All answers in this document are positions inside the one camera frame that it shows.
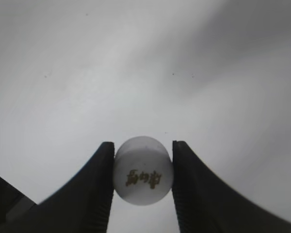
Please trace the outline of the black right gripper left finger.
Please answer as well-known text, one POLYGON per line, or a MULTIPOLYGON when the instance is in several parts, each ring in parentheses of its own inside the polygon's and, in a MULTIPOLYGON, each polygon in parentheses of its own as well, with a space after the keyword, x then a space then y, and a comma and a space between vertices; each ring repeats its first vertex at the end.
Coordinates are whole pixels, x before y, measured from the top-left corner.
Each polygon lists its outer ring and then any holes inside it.
POLYGON ((7 220, 10 184, 0 177, 0 233, 105 233, 113 199, 114 144, 103 142, 65 185, 7 220))

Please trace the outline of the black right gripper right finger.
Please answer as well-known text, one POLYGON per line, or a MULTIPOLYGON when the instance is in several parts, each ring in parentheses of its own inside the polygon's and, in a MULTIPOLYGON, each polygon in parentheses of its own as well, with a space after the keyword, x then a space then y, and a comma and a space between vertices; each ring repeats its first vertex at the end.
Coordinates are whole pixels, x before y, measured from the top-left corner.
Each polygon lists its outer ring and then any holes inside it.
POLYGON ((291 223, 254 204, 173 141, 172 194, 182 233, 291 233, 291 223))

